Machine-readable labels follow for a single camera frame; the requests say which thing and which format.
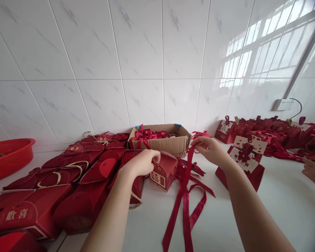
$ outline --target forearm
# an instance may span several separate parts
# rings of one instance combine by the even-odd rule
[[[126,230],[128,207],[135,175],[123,167],[89,233],[81,252],[120,252]]]
[[[227,166],[224,172],[245,251],[295,251],[264,207],[244,171],[234,161]]]

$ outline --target left hand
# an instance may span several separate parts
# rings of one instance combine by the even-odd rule
[[[154,169],[152,160],[159,163],[160,158],[161,153],[159,151],[145,149],[140,154],[132,158],[121,170],[131,170],[133,171],[135,177],[145,176]]]

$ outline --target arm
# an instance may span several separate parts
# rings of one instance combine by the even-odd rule
[[[225,173],[232,208],[246,252],[295,251],[267,212],[244,171],[213,138],[198,137],[191,144]]]
[[[137,176],[144,176],[153,171],[152,159],[159,162],[160,152],[144,150],[119,170],[112,190],[81,252],[120,252],[122,250],[132,184]]]

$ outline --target right hand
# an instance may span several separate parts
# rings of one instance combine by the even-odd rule
[[[235,163],[214,138],[199,136],[191,142],[191,145],[195,144],[198,144],[195,148],[199,153],[223,170]]]

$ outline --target brown cardboard box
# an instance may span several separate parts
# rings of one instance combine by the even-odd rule
[[[166,131],[169,134],[178,135],[178,137],[174,138],[163,138],[163,139],[149,139],[148,143],[151,149],[157,151],[165,151],[172,154],[174,157],[183,158],[186,155],[191,134],[182,126],[176,126],[176,124],[159,124],[159,125],[144,125],[145,129],[151,129],[153,132],[155,131]],[[137,127],[132,129],[132,132],[129,136],[128,141],[131,140],[132,137],[135,137],[135,132],[137,131]],[[137,140],[133,140],[133,146],[137,148]],[[144,144],[141,145],[141,149],[147,149]]]

